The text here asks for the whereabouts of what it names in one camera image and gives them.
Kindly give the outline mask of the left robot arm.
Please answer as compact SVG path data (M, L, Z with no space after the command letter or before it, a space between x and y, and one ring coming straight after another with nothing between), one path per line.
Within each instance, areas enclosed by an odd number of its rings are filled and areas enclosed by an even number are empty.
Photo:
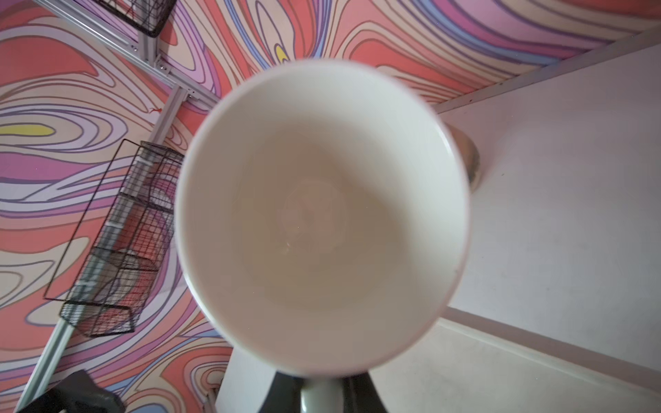
M126 406L119 396L99 387L84 370L78 370L61 380L20 413L100 412L124 413Z

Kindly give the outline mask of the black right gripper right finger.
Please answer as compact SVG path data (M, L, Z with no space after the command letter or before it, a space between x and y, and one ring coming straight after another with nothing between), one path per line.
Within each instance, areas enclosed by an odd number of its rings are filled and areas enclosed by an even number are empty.
M344 413L387 413L369 373L343 378Z

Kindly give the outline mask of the white ceramic mug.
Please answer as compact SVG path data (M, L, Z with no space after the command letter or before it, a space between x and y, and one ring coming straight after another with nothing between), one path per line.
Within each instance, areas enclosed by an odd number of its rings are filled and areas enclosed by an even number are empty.
M209 113L175 205L191 294L232 345L294 379L301 412L419 341L466 265L470 189L449 131L375 68L300 60Z

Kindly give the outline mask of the cream speckled round mug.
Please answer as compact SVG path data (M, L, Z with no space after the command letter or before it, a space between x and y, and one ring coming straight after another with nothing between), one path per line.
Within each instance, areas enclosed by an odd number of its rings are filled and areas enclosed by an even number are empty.
M481 158L478 147L473 140L459 128L447 125L452 138L461 153L466 168L466 175L471 192L474 192L480 184Z

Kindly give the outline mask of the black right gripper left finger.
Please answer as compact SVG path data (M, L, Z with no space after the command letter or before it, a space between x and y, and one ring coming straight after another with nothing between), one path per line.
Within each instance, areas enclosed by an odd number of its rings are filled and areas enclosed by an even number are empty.
M276 372L259 413L301 413L304 380Z

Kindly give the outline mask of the beige rectangular tray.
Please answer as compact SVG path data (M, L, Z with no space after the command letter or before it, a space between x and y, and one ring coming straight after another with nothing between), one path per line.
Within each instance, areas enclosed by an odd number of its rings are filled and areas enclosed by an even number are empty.
M439 319L370 373L390 412L658 412L657 392Z

